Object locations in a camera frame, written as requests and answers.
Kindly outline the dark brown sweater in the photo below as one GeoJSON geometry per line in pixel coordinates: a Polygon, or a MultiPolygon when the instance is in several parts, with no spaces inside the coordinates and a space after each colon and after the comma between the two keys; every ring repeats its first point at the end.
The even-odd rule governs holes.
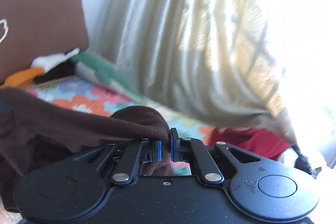
{"type": "Polygon", "coordinates": [[[169,125],[156,110],[130,106],[110,117],[57,107],[19,89],[1,90],[1,199],[16,213],[15,183],[29,172],[108,141],[159,139],[162,161],[147,163],[145,175],[172,176],[169,125]]]}

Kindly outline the red garment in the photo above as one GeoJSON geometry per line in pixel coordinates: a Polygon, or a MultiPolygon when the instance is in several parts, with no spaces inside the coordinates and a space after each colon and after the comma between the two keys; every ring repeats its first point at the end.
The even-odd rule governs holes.
{"type": "Polygon", "coordinates": [[[292,147],[292,144],[284,138],[264,128],[248,128],[244,130],[235,128],[220,130],[219,128],[214,128],[203,138],[203,142],[206,145],[214,145],[218,141],[235,145],[272,160],[277,160],[285,150],[292,147]]]}

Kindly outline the floral quilted bedspread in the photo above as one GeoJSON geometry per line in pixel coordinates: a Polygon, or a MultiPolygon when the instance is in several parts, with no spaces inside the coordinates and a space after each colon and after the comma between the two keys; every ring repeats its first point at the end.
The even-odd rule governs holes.
{"type": "MultiPolygon", "coordinates": [[[[33,86],[23,91],[57,107],[103,117],[110,117],[115,112],[130,106],[151,107],[163,116],[170,127],[175,127],[181,137],[203,140],[213,130],[213,126],[191,119],[157,102],[147,98],[145,101],[135,101],[126,94],[111,91],[81,77],[33,86]]],[[[6,211],[1,199],[1,223],[18,221],[17,212],[6,211]]]]}

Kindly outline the green white plush toy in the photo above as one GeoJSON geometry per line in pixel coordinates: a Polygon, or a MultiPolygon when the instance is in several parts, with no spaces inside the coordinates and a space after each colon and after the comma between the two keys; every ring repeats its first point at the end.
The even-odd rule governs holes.
{"type": "Polygon", "coordinates": [[[89,51],[80,51],[71,57],[76,65],[76,74],[114,92],[123,93],[135,101],[145,101],[127,82],[126,77],[110,61],[89,51]]]}

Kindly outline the white grey garment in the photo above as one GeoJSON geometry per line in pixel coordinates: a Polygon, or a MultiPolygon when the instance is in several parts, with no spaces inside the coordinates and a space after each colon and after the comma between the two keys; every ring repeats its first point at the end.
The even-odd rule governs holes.
{"type": "Polygon", "coordinates": [[[285,166],[294,167],[300,154],[301,150],[299,147],[297,145],[293,145],[292,147],[289,147],[284,152],[282,152],[276,161],[282,163],[285,166]]]}

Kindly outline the black garment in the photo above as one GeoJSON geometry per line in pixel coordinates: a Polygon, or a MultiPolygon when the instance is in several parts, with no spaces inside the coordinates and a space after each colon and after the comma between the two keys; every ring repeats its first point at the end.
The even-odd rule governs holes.
{"type": "Polygon", "coordinates": [[[316,180],[318,175],[322,172],[322,167],[320,166],[313,169],[311,167],[308,157],[306,157],[301,153],[301,150],[298,147],[298,145],[293,145],[291,148],[297,154],[297,159],[294,162],[294,167],[311,175],[316,180]]]}

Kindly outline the beige curtain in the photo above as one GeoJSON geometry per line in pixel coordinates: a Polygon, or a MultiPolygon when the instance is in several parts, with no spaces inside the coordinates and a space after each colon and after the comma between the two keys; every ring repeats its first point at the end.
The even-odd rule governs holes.
{"type": "Polygon", "coordinates": [[[110,0],[96,51],[141,94],[217,127],[298,142],[281,48],[290,0],[110,0]]]}

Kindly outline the white orange goose plush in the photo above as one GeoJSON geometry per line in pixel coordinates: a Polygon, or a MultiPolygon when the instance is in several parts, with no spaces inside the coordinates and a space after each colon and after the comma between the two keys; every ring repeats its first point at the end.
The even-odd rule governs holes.
{"type": "Polygon", "coordinates": [[[55,53],[48,56],[39,56],[32,61],[29,69],[25,69],[7,77],[1,88],[22,88],[32,83],[35,77],[45,75],[57,65],[78,55],[79,52],[80,49],[75,48],[68,53],[55,53]]]}

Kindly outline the brown headboard cushion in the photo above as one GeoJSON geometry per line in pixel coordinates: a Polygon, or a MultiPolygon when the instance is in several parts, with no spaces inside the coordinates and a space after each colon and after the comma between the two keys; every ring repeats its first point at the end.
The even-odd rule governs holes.
{"type": "Polygon", "coordinates": [[[1,81],[33,59],[89,47],[81,0],[1,0],[1,81]]]}

